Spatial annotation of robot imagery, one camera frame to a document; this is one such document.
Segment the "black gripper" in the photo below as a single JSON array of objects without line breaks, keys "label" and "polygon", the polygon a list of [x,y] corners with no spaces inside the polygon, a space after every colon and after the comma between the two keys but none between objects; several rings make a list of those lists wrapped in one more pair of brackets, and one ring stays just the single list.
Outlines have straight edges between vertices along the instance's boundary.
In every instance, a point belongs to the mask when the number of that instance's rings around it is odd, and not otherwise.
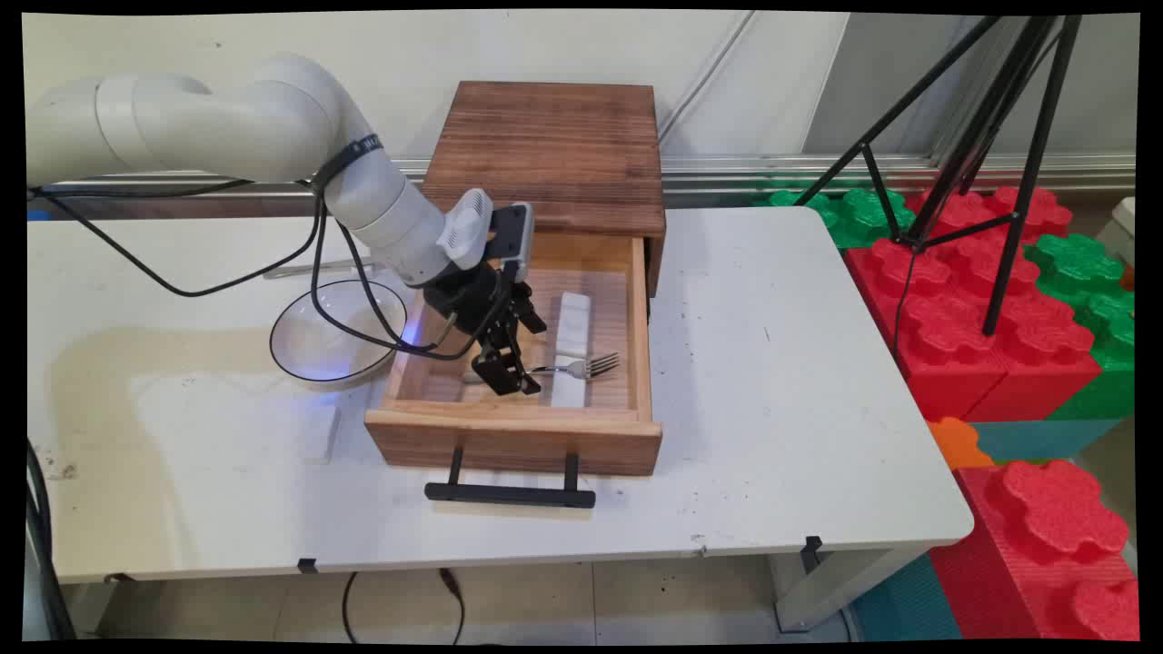
[{"label": "black gripper", "polygon": [[479,351],[471,368],[497,394],[535,396],[542,389],[521,358],[518,330],[540,334],[547,324],[531,305],[531,286],[511,279],[502,269],[479,263],[424,285],[424,303],[441,317],[454,317],[457,330],[472,335]]}]

